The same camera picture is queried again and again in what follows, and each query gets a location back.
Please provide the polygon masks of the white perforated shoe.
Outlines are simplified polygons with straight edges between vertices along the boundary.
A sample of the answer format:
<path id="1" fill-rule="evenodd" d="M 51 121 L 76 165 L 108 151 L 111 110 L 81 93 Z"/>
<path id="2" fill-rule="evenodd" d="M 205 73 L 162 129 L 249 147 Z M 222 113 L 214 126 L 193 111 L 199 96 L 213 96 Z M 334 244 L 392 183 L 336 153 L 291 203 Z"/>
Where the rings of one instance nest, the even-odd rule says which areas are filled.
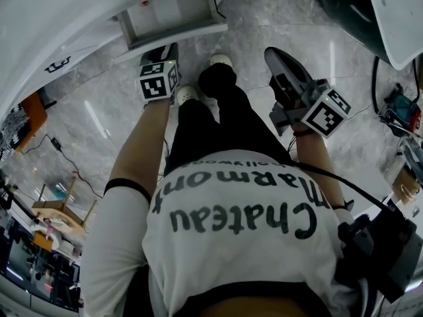
<path id="1" fill-rule="evenodd" d="M 231 59 L 227 55 L 220 54 L 220 53 L 210 57 L 210 67 L 215 64 L 224 64 L 229 66 L 230 68 L 233 68 L 233 63 Z"/>
<path id="2" fill-rule="evenodd" d="M 197 90 L 194 87 L 190 85 L 184 85 L 176 92 L 176 101 L 179 106 L 182 106 L 189 100 L 199 100 L 199 96 Z"/>

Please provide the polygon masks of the white drawer with black knob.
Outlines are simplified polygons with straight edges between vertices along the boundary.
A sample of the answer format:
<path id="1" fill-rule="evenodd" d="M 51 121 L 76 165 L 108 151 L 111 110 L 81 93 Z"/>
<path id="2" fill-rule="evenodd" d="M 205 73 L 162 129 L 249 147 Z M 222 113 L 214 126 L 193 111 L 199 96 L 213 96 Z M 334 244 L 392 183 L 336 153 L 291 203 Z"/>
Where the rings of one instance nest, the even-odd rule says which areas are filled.
<path id="1" fill-rule="evenodd" d="M 161 46 L 228 29 L 218 11 L 219 0 L 147 0 L 117 15 L 128 50 L 116 63 L 131 60 Z"/>

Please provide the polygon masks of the wooden stool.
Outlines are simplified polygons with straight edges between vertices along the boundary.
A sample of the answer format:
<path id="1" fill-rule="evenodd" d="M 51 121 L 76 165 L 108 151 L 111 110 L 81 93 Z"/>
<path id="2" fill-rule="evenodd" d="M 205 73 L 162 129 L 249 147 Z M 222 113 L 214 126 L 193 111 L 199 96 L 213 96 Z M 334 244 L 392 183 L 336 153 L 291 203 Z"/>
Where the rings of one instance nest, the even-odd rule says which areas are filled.
<path id="1" fill-rule="evenodd" d="M 71 199 L 71 194 L 76 181 L 76 177 L 73 177 L 64 200 L 38 200 L 33 203 L 31 210 L 37 219 L 41 221 L 44 219 L 48 220 L 51 225 L 61 233 L 70 234 L 72 236 L 85 236 L 87 233 L 86 227 L 88 220 L 91 218 L 98 201 L 95 200 L 93 202 L 84 219 L 80 218 L 72 210 L 70 210 L 70 208 L 68 208 L 68 203 Z"/>

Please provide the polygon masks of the black trousers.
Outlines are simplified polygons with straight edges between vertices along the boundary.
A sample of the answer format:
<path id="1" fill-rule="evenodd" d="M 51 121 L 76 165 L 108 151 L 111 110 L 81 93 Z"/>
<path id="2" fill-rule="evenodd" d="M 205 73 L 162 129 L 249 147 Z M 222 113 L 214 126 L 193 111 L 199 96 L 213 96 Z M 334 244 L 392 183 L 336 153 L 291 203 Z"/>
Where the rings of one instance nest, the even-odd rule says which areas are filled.
<path id="1" fill-rule="evenodd" d="M 252 109 L 237 85 L 232 68 L 215 64 L 201 72 L 200 90 L 217 102 L 219 119 L 200 100 L 189 100 L 178 108 L 178 125 L 165 174 L 210 154 L 244 150 L 261 153 L 278 163 L 291 160 L 289 153 Z"/>

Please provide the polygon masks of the white vanity cabinet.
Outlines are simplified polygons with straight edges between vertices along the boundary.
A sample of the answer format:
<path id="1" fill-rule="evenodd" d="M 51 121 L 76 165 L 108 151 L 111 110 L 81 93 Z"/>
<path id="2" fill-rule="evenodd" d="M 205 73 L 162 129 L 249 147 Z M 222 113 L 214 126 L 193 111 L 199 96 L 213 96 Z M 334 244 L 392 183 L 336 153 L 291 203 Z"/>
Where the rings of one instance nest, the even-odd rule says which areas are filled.
<path id="1" fill-rule="evenodd" d="M 37 70 L 35 76 L 31 80 L 31 83 L 27 86 L 28 91 L 33 92 L 39 88 L 42 88 L 46 84 L 68 72 L 74 65 L 79 63 L 88 55 L 97 51 L 107 43 L 119 38 L 120 36 L 124 36 L 120 27 L 120 23 L 117 19 L 117 15 L 113 16 L 107 21 L 102 22 L 100 25 L 93 28 L 90 32 L 71 41 L 70 44 L 62 45 L 57 54 L 53 55 L 46 62 L 41 64 L 41 67 Z M 51 63 L 62 60 L 67 56 L 71 56 L 70 62 L 62 69 L 51 74 L 44 71 L 44 69 L 47 68 L 47 66 L 49 66 Z"/>

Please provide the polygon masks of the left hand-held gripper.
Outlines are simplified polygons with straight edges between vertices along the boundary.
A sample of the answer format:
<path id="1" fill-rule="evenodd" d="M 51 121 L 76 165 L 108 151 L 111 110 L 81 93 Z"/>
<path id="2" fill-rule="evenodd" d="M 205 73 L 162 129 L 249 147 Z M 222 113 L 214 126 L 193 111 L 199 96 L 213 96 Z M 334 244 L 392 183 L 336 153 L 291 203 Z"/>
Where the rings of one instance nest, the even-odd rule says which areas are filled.
<path id="1" fill-rule="evenodd" d="M 170 98 L 179 84 L 176 42 L 144 53 L 137 87 L 145 103 Z"/>

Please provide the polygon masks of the teal and red machine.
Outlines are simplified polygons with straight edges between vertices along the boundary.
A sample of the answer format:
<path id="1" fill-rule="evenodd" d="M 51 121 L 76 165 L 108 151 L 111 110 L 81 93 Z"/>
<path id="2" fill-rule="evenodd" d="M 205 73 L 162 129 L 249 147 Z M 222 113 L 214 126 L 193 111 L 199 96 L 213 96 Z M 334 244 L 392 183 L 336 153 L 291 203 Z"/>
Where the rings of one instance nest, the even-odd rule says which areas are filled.
<path id="1" fill-rule="evenodd" d="M 403 129 L 416 133 L 420 127 L 421 109 L 416 102 L 404 95 L 404 89 L 397 83 L 390 95 L 384 98 L 383 118 L 388 123 L 399 124 Z"/>

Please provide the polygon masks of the person's right forearm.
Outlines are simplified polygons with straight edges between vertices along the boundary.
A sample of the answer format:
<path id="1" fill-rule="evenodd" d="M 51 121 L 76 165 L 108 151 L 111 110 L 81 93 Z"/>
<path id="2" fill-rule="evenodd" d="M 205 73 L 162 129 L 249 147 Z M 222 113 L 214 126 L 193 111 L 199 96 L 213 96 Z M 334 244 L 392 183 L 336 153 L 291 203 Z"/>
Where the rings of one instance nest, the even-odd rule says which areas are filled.
<path id="1" fill-rule="evenodd" d="M 297 125 L 293 127 L 293 132 L 307 129 L 307 126 Z M 296 138 L 299 162 L 334 173 L 325 142 L 318 133 L 314 132 L 312 135 Z M 307 173 L 319 185 L 333 209 L 344 207 L 344 196 L 338 180 L 310 171 L 307 171 Z"/>

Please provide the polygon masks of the white printed t-shirt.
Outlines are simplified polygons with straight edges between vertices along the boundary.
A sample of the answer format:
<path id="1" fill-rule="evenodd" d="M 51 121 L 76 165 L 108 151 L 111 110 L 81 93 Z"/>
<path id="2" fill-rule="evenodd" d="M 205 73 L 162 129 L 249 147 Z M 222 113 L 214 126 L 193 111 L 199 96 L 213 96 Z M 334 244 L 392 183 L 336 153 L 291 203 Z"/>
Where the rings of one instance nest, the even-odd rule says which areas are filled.
<path id="1" fill-rule="evenodd" d="M 81 291 L 90 317 L 192 316 L 238 296 L 282 296 L 315 317 L 363 317 L 363 283 L 336 275 L 333 209 L 301 170 L 251 151 L 178 167 L 153 194 L 110 180 L 87 237 Z"/>

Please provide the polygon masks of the dark green white bathtub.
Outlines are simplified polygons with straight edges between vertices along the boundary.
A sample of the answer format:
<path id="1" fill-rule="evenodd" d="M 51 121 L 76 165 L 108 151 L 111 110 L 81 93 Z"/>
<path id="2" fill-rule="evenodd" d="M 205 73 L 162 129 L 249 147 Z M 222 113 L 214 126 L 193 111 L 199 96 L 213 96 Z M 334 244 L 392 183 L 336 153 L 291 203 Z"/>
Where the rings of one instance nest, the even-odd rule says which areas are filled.
<path id="1" fill-rule="evenodd" d="M 318 0 L 371 53 L 404 69 L 423 53 L 423 0 Z"/>

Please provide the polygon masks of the black body-worn box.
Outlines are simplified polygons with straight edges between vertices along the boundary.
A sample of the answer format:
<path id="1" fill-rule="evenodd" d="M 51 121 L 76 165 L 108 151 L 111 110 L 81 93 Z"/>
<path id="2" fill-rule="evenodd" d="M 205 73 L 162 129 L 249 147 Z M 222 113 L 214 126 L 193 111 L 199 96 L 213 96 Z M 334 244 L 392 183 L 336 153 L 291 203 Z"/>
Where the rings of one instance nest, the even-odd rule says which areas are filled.
<path id="1" fill-rule="evenodd" d="M 342 274 L 350 280 L 365 278 L 394 303 L 401 298 L 416 270 L 423 238 L 416 225 L 394 205 L 384 207 L 374 219 L 361 215 L 338 227 L 344 243 Z"/>

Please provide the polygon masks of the brown cardboard box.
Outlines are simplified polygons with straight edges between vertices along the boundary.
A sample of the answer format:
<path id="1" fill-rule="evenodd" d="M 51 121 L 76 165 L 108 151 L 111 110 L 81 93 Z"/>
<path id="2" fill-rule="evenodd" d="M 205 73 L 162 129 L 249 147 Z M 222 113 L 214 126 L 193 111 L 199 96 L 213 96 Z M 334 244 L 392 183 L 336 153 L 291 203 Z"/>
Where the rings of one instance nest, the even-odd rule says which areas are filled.
<path id="1" fill-rule="evenodd" d="M 407 164 L 404 164 L 399 170 L 391 185 L 391 189 L 393 191 L 392 200 L 396 204 L 408 205 L 416 201 L 420 184 Z"/>

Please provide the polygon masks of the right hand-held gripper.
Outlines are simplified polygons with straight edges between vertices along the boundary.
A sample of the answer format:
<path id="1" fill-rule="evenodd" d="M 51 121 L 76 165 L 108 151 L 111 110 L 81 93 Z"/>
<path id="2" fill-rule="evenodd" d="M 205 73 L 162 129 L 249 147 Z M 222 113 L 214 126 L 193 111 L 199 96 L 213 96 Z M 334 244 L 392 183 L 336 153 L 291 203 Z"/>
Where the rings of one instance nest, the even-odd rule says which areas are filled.
<path id="1" fill-rule="evenodd" d="M 278 135 L 302 123 L 329 138 L 346 121 L 351 105 L 327 80 L 313 80 L 300 62 L 278 48 L 266 48 L 264 58 L 276 99 L 269 117 Z"/>

